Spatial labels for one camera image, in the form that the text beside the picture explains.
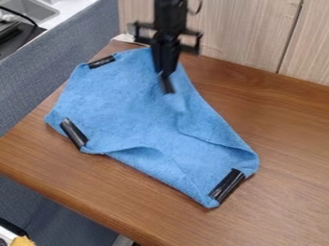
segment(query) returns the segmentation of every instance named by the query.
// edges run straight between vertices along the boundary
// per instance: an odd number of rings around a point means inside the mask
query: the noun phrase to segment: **towel fold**
[[[82,152],[108,155],[166,183],[206,208],[209,193],[232,170],[249,177],[255,152],[198,94],[181,64],[170,76],[174,94],[164,94],[151,50],[114,54],[95,69],[73,72],[46,123],[64,135],[69,118],[89,139]]]

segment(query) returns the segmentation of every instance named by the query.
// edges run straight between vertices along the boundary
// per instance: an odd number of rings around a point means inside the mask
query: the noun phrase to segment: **black binder clip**
[[[76,125],[73,124],[69,118],[62,121],[61,128],[79,151],[88,142],[87,137],[79,130],[79,128],[77,128]]]
[[[110,56],[102,58],[100,60],[90,62],[90,63],[88,63],[88,66],[90,69],[95,69],[97,67],[100,67],[102,65],[105,65],[107,63],[114,62],[114,61],[115,61],[114,56],[110,55]]]
[[[209,193],[209,196],[222,204],[233,190],[245,179],[238,169],[232,171]]]

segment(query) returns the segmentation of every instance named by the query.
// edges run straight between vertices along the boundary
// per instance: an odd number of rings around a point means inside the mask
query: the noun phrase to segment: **blue towel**
[[[164,94],[148,48],[114,54],[90,69],[80,64],[46,123],[64,135],[69,118],[89,139],[81,149],[108,155],[166,183],[206,208],[210,191],[232,168],[255,173],[255,152],[198,94],[183,66],[171,75],[176,91]]]

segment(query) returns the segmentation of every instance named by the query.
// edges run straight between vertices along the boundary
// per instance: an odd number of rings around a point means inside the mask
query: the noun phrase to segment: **wooden table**
[[[130,47],[112,42],[96,58]],[[182,62],[261,157],[219,209],[79,153],[42,120],[62,88],[0,139],[1,172],[142,245],[329,245],[329,87],[210,58]]]

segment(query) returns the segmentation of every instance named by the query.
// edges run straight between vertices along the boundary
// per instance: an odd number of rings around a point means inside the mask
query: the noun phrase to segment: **cable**
[[[20,12],[12,11],[12,10],[6,8],[6,7],[3,7],[3,6],[0,6],[0,10],[4,10],[5,12],[11,12],[11,13],[13,13],[13,14],[15,14],[15,15],[18,15],[18,16],[24,18],[24,19],[27,19],[27,20],[30,21],[32,24],[34,24],[36,27],[38,26],[38,24],[36,23],[36,21],[34,21],[32,18],[30,18],[30,17],[28,17],[28,16],[26,16],[26,15],[20,13]]]

